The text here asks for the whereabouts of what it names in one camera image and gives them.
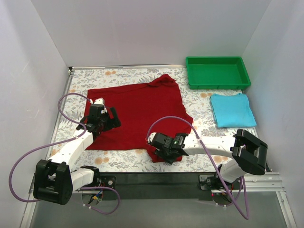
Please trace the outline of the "red t-shirt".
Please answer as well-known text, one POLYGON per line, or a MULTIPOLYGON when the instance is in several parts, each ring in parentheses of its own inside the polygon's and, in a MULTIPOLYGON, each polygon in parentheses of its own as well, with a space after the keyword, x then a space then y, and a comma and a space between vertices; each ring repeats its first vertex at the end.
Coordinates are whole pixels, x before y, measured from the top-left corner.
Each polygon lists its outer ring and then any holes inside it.
POLYGON ((146 142, 149 128, 170 137, 191 132, 188 124, 193 118, 186 112, 178 84, 168 74, 148 83, 90 89, 87 97, 103 98, 121 121, 120 127, 101 133, 88 150, 146 149, 153 162, 162 162, 146 142))

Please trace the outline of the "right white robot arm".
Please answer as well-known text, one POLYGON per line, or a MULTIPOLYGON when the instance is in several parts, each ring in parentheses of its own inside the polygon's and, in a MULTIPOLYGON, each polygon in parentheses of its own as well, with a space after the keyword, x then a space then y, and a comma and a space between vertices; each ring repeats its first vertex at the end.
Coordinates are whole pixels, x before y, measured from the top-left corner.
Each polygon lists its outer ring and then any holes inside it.
POLYGON ((208 154, 229 158, 217 166, 219 172, 201 180, 208 189, 225 189, 245 174, 264 175, 268 145, 246 130, 238 129, 233 136, 202 137, 194 133, 177 133, 174 137, 151 133, 147 139, 155 154, 172 164, 180 156, 208 154))

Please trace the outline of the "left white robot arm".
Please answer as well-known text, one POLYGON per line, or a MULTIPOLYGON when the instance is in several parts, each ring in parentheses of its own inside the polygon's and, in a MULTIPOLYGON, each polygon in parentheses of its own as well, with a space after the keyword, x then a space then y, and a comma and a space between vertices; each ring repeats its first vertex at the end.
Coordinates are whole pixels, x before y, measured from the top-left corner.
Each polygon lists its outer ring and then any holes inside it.
POLYGON ((96 190, 102 183, 99 169, 94 166, 72 168, 80 155, 102 132, 121 126, 116 109, 103 104, 90 106, 89 114, 83 117, 74 133, 74 140, 48 160, 36 164, 33 196, 60 205, 70 200, 72 193, 82 187, 96 190))

